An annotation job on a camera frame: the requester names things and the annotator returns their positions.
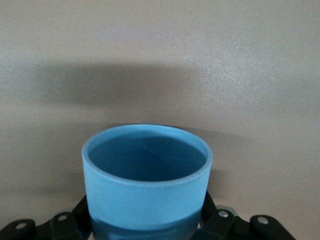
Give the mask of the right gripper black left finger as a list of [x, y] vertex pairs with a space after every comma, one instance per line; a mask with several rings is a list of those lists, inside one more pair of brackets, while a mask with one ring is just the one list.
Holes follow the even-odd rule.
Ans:
[[0, 230], [0, 240], [88, 240], [92, 234], [87, 198], [72, 211], [64, 211], [41, 225], [32, 219], [18, 219]]

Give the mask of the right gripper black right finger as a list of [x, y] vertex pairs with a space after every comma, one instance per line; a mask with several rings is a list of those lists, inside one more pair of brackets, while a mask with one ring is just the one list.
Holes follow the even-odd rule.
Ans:
[[274, 217], [258, 214], [245, 221], [237, 214], [217, 208], [211, 195], [205, 194], [199, 228], [192, 240], [297, 240]]

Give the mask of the blue plastic cup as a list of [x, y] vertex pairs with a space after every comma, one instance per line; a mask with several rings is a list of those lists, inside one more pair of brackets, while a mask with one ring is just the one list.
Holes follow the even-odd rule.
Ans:
[[189, 240], [213, 152], [197, 135], [158, 124], [101, 131], [81, 150], [94, 240]]

